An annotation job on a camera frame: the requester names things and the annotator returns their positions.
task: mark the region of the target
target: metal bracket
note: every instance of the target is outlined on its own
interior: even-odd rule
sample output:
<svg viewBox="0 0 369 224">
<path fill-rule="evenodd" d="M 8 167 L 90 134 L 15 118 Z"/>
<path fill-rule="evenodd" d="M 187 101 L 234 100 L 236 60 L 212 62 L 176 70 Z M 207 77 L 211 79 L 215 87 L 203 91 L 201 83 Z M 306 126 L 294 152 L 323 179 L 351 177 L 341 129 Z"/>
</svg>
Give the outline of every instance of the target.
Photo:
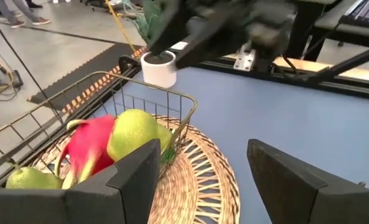
<svg viewBox="0 0 369 224">
<path fill-rule="evenodd" d="M 251 49 L 250 43 L 243 45 L 236 55 L 234 69 L 249 72 L 255 61 L 255 53 L 256 51 Z"/>
</svg>

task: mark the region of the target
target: yellow cable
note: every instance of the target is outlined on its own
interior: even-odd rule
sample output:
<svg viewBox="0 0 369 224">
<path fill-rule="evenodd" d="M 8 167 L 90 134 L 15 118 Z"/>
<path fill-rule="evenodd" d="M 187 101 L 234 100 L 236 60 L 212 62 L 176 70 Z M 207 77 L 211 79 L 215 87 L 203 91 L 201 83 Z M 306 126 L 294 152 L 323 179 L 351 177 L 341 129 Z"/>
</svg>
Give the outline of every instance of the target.
<svg viewBox="0 0 369 224">
<path fill-rule="evenodd" d="M 10 83 L 7 84 L 7 86 L 3 90 L 0 91 L 0 92 L 3 92 L 4 90 L 7 90 L 9 87 L 13 86 L 14 76 L 12 74 L 12 71 L 9 68 L 7 68 L 4 64 L 2 64 L 1 62 L 0 62 L 0 67 L 2 67 L 7 72 L 7 75 L 9 76 L 9 79 L 10 79 Z"/>
<path fill-rule="evenodd" d="M 116 24 L 118 25 L 119 29 L 122 31 L 124 38 L 126 39 L 126 41 L 128 42 L 130 48 L 132 49 L 133 53 L 136 53 L 136 49 L 133 47 L 132 42 L 129 39 L 129 35 L 126 33 L 125 29 L 123 28 L 123 25 L 121 23 L 121 21 L 119 21 L 119 18 L 117 17 L 117 14 L 115 13 L 114 9 L 112 8 L 110 1 L 109 0 L 105 0 L 105 3 L 107 4 L 108 8 L 110 9 L 110 12 L 112 14 L 112 16 L 115 19 Z"/>
</svg>

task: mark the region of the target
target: white cup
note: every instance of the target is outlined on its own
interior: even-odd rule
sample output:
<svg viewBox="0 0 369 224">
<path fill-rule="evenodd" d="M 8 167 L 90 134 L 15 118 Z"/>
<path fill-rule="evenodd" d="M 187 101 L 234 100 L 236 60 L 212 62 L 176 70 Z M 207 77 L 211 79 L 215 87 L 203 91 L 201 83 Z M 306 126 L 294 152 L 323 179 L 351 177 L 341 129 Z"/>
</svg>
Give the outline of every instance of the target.
<svg viewBox="0 0 369 224">
<path fill-rule="evenodd" d="M 145 83 L 157 85 L 163 88 L 170 88 L 176 83 L 177 75 L 174 65 L 176 55 L 168 50 L 164 53 L 172 56 L 172 60 L 170 62 L 151 64 L 145 61 L 145 58 L 150 54 L 150 52 L 141 56 L 142 76 Z"/>
</svg>

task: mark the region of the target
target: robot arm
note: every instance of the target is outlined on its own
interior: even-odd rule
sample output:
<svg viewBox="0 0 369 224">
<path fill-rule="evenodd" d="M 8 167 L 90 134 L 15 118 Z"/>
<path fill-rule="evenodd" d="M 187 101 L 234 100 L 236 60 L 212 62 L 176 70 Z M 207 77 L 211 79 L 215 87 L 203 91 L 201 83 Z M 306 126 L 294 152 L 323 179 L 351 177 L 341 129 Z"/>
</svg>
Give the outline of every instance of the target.
<svg viewBox="0 0 369 224">
<path fill-rule="evenodd" d="M 162 11 L 161 28 L 149 44 L 154 55 L 189 35 L 191 17 L 207 23 L 202 32 L 189 36 L 177 55 L 176 67 L 181 69 L 235 53 L 244 44 L 272 62 L 286 49 L 294 7 L 284 0 L 167 0 Z"/>
</svg>

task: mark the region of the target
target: black floor mat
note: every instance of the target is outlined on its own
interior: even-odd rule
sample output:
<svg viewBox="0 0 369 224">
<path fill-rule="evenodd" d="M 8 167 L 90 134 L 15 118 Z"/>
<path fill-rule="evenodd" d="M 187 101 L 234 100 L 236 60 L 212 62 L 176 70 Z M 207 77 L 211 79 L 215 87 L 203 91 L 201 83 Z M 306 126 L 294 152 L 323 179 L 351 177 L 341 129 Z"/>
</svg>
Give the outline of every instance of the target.
<svg viewBox="0 0 369 224">
<path fill-rule="evenodd" d="M 136 49 L 139 49 L 141 52 L 144 48 L 140 46 L 135 46 Z M 104 52 L 100 53 L 93 59 L 89 60 L 88 62 L 84 63 L 79 68 L 75 69 L 74 71 L 68 73 L 61 79 L 57 80 L 47 88 L 43 89 L 44 93 L 46 94 L 47 98 L 53 97 L 57 93 L 60 93 L 68 86 L 74 84 L 75 82 L 79 81 L 83 77 L 87 76 L 90 73 L 97 72 L 97 71 L 107 71 L 111 73 L 118 73 L 118 59 L 122 55 L 133 55 L 133 51 L 131 50 L 128 44 L 117 43 L 105 50 Z M 74 104 L 79 98 L 84 95 L 83 91 L 89 90 L 93 84 L 98 82 L 98 80 L 104 81 L 105 77 L 103 74 L 97 74 L 92 76 L 91 81 L 88 79 L 84 82 L 80 82 L 77 87 L 70 88 L 64 94 L 59 95 L 58 97 L 51 100 L 53 107 L 56 110 L 63 110 L 67 108 L 67 105 Z M 46 97 L 43 93 L 38 92 L 34 96 L 30 97 L 28 101 L 32 103 L 40 104 L 45 101 Z"/>
</svg>

